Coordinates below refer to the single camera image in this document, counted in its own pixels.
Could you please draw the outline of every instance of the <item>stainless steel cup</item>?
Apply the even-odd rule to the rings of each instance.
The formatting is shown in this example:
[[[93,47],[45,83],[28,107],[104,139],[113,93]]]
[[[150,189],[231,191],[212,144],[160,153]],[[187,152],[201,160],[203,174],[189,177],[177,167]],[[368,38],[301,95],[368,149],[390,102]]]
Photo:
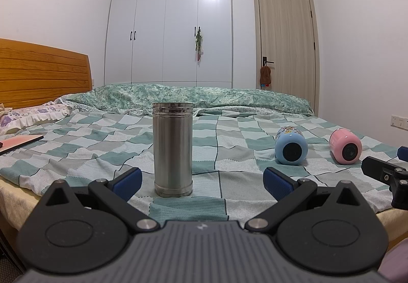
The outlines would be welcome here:
[[[193,190],[193,104],[153,104],[154,187],[161,197]]]

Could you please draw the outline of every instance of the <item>blue gripper pad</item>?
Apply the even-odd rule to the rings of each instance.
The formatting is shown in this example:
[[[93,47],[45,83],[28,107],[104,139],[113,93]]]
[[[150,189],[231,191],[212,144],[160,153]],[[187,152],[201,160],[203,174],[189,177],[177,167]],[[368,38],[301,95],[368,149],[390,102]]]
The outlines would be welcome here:
[[[142,171],[132,168],[113,180],[113,193],[128,201],[142,186]]]
[[[294,191],[293,184],[285,181],[269,168],[264,171],[264,187],[277,201]]]
[[[397,151],[398,159],[408,162],[408,147],[401,146]]]

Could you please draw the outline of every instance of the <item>white switch panel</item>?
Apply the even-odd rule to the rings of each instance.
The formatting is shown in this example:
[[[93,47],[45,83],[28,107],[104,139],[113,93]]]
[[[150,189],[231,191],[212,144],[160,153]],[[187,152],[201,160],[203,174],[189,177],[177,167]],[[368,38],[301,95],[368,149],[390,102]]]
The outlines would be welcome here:
[[[391,115],[391,126],[408,130],[408,118]]]

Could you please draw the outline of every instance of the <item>triangular cutout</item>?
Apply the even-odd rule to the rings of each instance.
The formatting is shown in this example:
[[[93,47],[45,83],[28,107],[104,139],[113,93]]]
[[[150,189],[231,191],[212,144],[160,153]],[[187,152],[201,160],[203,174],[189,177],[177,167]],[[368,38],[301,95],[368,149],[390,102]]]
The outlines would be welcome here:
[[[47,206],[62,205],[69,203],[67,196],[62,188],[55,189],[50,199],[47,201]]]
[[[345,204],[345,205],[352,205],[352,206],[359,206],[360,203],[354,197],[352,191],[348,188],[344,188],[340,194],[340,197],[337,199],[338,204]]]

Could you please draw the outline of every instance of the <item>wooden headboard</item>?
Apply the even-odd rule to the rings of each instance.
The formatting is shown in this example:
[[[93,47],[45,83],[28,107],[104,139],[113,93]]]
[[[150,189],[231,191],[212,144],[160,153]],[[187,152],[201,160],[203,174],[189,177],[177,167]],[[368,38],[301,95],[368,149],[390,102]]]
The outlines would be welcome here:
[[[59,48],[0,39],[0,104],[42,105],[92,90],[88,56]]]

